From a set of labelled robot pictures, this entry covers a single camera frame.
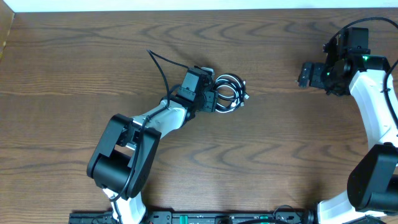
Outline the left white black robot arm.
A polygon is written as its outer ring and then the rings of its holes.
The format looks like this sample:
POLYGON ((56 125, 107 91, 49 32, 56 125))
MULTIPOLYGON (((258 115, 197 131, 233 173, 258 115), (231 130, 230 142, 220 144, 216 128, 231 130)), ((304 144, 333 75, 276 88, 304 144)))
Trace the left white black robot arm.
POLYGON ((160 140, 181 128, 197 111, 215 110, 217 91, 212 68, 190 67, 176 94, 167 93, 154 109, 133 117, 114 115, 108 122, 86 173, 103 189, 115 223, 140 223, 147 212, 141 191, 160 140))

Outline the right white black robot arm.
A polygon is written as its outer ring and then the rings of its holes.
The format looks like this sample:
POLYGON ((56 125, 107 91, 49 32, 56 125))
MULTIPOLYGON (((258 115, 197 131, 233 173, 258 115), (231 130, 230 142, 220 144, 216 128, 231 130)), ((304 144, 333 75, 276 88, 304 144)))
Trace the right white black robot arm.
POLYGON ((339 31, 324 45, 323 63, 305 62, 301 88, 352 96, 368 140, 368 153, 350 173, 346 190, 317 203, 304 223, 380 223, 397 215, 397 97, 387 58, 371 55, 367 28, 339 31))

